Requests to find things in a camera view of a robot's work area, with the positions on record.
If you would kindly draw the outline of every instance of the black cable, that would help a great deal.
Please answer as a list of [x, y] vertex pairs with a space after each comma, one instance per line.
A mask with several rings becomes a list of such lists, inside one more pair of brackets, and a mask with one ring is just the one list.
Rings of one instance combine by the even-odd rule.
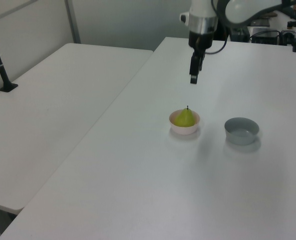
[[272, 33], [272, 32], [277, 32], [277, 33], [281, 34], [281, 32], [278, 31], [278, 30], [260, 31], [260, 32], [257, 32], [257, 33], [255, 33], [255, 34], [253, 34], [253, 35], [250, 37], [250, 39], [253, 38], [253, 37], [256, 37], [256, 36], [258, 36], [258, 35], [261, 35], [261, 34]]
[[[217, 10], [214, 7], [213, 0], [211, 0], [211, 5], [212, 5], [212, 8], [213, 8], [213, 11], [216, 13], [218, 19], [220, 20], [219, 15], [218, 15], [218, 12], [217, 12]], [[227, 35], [227, 30], [226, 30], [226, 27], [224, 25], [223, 25], [223, 29], [224, 29], [224, 35], [226, 36]], [[227, 45], [227, 41], [228, 41], [228, 36], [226, 37], [222, 48], [220, 48], [219, 50], [214, 51], [214, 52], [205, 52], [205, 54], [213, 55], [213, 54], [217, 54], [217, 53], [221, 52], [224, 49], [224, 47]]]
[[214, 51], [214, 52], [206, 52], [206, 54], [212, 55], [212, 54], [217, 54], [217, 53], [221, 52], [224, 49], [224, 47], [226, 46], [227, 41], [228, 41], [228, 37], [226, 37], [226, 40], [224, 41], [222, 48], [220, 48], [219, 50]]
[[291, 31], [291, 30], [283, 30], [282, 33], [295, 33], [296, 34], [295, 31]]

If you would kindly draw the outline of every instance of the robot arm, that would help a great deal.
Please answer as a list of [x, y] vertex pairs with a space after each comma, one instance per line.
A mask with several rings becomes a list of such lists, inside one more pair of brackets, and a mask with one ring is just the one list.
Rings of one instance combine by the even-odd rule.
[[264, 13], [294, 4], [296, 0], [192, 0], [190, 11], [180, 15], [180, 20], [189, 27], [189, 46], [194, 49], [190, 64], [191, 83], [197, 83], [218, 18], [227, 27], [239, 28]]

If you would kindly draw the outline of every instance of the gray bowl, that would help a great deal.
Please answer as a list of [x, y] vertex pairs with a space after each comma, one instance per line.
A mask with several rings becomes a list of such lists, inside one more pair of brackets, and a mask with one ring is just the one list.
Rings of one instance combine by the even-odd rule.
[[227, 120], [224, 128], [227, 140], [237, 145], [253, 143], [259, 132], [257, 123], [244, 117], [235, 117]]

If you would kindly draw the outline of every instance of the pear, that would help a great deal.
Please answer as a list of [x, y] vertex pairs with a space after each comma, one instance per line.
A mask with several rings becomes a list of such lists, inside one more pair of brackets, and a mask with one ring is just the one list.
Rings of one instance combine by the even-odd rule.
[[183, 109], [179, 115], [174, 119], [173, 124], [178, 127], [191, 127], [196, 123], [192, 111], [187, 108]]

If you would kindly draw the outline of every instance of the white table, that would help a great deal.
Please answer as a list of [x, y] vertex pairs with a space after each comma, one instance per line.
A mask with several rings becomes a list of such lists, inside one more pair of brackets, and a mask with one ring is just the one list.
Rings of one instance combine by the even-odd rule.
[[26, 206], [151, 54], [67, 44], [0, 92], [0, 209]]
[[[197, 85], [191, 54], [166, 38], [0, 240], [296, 240], [296, 53], [229, 42]], [[186, 105], [202, 123], [176, 135]], [[226, 142], [233, 117], [260, 140]]]

